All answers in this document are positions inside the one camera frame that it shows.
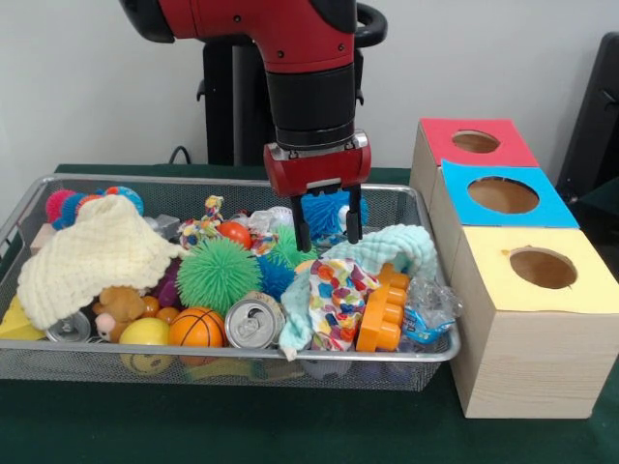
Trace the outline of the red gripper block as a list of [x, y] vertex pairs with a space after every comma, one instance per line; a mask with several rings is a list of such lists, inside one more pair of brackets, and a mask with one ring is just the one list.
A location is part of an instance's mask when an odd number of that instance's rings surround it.
[[310, 229], [302, 208], [302, 196], [330, 186], [348, 188], [346, 233], [350, 244], [363, 237], [361, 186], [371, 168], [371, 148], [365, 134], [354, 134], [344, 143], [321, 150], [284, 150], [277, 143], [264, 146], [264, 165], [270, 184], [279, 196], [292, 197], [292, 216], [297, 249], [310, 252]]

